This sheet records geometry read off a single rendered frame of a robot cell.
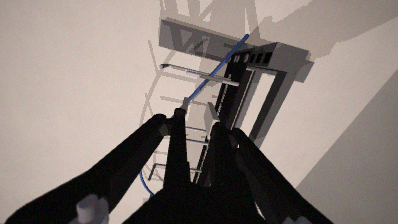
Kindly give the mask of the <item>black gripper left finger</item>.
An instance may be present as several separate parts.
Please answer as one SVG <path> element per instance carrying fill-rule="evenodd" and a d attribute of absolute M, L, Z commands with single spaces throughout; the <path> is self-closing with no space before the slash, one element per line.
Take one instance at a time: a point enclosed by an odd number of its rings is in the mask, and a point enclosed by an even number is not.
<path fill-rule="evenodd" d="M 187 161 L 188 103 L 184 97 L 173 118 L 155 114 L 88 171 L 28 202 L 4 224 L 109 224 L 109 214 L 164 136 L 170 136 L 170 149 L 158 224 L 196 224 Z"/>

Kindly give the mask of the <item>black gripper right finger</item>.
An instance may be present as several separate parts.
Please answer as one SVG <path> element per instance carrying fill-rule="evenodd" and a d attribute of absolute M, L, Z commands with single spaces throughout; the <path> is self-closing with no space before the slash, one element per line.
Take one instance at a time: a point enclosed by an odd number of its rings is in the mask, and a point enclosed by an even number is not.
<path fill-rule="evenodd" d="M 228 224 L 266 224 L 257 206 L 269 224 L 334 224 L 298 193 L 241 129 L 227 129 L 211 102 L 204 122 L 210 140 L 210 182 L 224 187 Z"/>

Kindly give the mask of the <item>blue cable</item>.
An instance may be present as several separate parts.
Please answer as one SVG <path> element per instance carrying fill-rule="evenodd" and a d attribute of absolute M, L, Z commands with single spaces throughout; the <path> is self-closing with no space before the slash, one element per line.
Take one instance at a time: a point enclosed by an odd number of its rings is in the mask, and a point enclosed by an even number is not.
<path fill-rule="evenodd" d="M 229 58 L 240 48 L 240 46 L 249 38 L 249 34 L 246 34 L 240 41 L 239 43 L 230 51 L 230 53 L 221 61 L 221 63 L 211 72 L 209 76 L 214 76 L 219 69 L 229 60 Z M 191 94 L 189 97 L 189 102 L 196 96 L 196 94 L 208 83 L 208 79 L 205 79 L 202 84 Z M 143 176 L 142 176 L 142 170 L 139 173 L 141 182 L 145 189 L 150 193 L 154 194 L 153 192 L 150 191 L 150 189 L 147 187 L 147 185 L 144 182 Z"/>

